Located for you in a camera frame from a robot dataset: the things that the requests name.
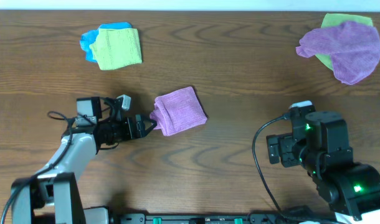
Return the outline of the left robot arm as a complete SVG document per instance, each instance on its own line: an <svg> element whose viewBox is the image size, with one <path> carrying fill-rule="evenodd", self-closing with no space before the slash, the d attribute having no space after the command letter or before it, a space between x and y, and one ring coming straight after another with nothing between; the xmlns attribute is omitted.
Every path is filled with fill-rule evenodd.
<svg viewBox="0 0 380 224"><path fill-rule="evenodd" d="M144 138L157 126L142 114L126 117L130 103L127 95L94 96L77 99L74 118L48 112L50 118L67 122L60 147L34 175L13 182L1 221L10 212L13 223L119 223L107 207L84 208L77 181L99 151Z"/></svg>

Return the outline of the pink purple microfiber cloth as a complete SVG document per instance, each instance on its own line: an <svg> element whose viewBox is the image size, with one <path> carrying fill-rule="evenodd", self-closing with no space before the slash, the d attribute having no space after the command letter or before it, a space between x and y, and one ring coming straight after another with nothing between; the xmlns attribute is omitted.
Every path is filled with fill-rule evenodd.
<svg viewBox="0 0 380 224"><path fill-rule="evenodd" d="M191 86L156 97L150 118L157 122L156 129L162 130L164 136L172 136L207 121Z"/></svg>

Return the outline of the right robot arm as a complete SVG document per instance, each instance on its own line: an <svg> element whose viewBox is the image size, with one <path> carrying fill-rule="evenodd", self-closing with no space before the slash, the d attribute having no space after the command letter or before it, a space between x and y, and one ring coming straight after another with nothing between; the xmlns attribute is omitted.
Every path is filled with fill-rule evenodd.
<svg viewBox="0 0 380 224"><path fill-rule="evenodd" d="M339 113L317 111L305 101L291 105L284 118L292 131L266 137L271 164L302 166L332 212L360 221L380 209L380 174L353 160L348 126Z"/></svg>

